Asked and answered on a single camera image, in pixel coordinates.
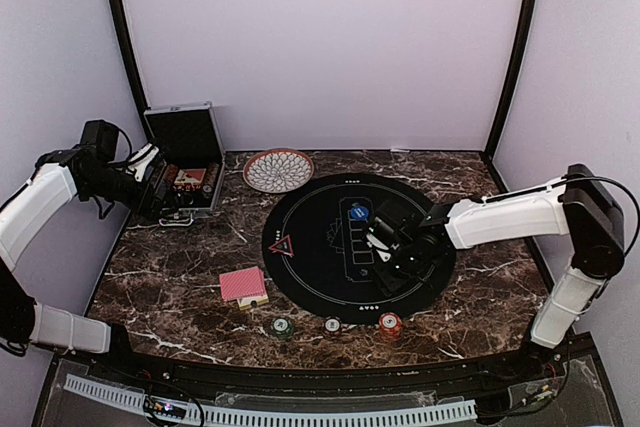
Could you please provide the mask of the blue dealer button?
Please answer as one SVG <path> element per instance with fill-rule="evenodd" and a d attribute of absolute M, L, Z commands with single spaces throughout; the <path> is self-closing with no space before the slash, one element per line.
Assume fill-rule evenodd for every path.
<path fill-rule="evenodd" d="M 370 210 L 362 204 L 353 204 L 349 209 L 349 218 L 355 221 L 367 221 L 370 216 Z"/>

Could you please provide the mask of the black red poker chip stack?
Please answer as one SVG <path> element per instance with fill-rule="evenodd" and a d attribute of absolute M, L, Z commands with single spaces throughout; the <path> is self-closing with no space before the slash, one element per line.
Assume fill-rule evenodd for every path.
<path fill-rule="evenodd" d="M 342 333 L 342 322 L 338 317 L 326 317 L 323 323 L 323 335 L 325 337 L 339 337 Z"/>

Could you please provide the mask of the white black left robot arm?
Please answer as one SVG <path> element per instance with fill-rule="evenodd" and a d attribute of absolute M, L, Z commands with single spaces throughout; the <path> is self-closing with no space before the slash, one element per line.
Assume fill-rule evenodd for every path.
<path fill-rule="evenodd" d="M 148 220 L 178 209 L 178 167 L 155 143 L 116 160 L 123 135 L 105 120 L 86 122 L 78 144 L 42 155 L 31 177 L 2 205 L 1 337 L 4 349 L 16 356 L 25 355 L 30 343 L 103 354 L 103 368 L 120 383 L 131 383 L 141 374 L 141 362 L 124 346 L 112 345 L 112 326 L 38 302 L 13 275 L 31 241 L 73 199 L 95 201 L 101 218 L 117 203 Z"/>

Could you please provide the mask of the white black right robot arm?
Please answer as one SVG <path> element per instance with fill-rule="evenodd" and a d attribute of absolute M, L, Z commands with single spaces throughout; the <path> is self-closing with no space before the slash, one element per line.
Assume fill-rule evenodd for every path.
<path fill-rule="evenodd" d="M 503 240 L 567 235 L 573 255 L 536 314 L 528 343 L 510 360 L 521 381 L 534 379 L 549 352 L 586 312 L 625 263 L 633 243 L 624 238 L 622 207 L 607 190 L 611 179 L 583 164 L 544 184 L 496 196 L 436 204 L 423 215 L 390 200 L 370 216 L 366 242 L 381 260 L 374 281 L 391 296 L 453 263 L 458 250 Z"/>

